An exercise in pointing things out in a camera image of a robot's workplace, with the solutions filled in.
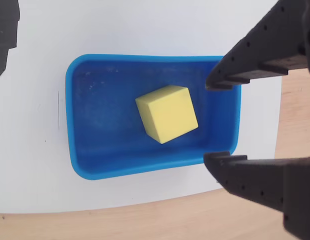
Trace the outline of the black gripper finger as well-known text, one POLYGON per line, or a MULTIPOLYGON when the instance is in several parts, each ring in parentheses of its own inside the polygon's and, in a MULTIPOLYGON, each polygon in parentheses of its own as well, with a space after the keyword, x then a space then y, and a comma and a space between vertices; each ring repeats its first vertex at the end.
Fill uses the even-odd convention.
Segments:
POLYGON ((231 90, 253 79, 306 69, 303 17, 307 4, 307 0, 279 0, 213 68, 206 79, 206 89, 231 90))
POLYGON ((207 170, 222 187, 235 196, 283 211, 284 167, 274 159, 249 160, 228 151, 203 155, 207 170))

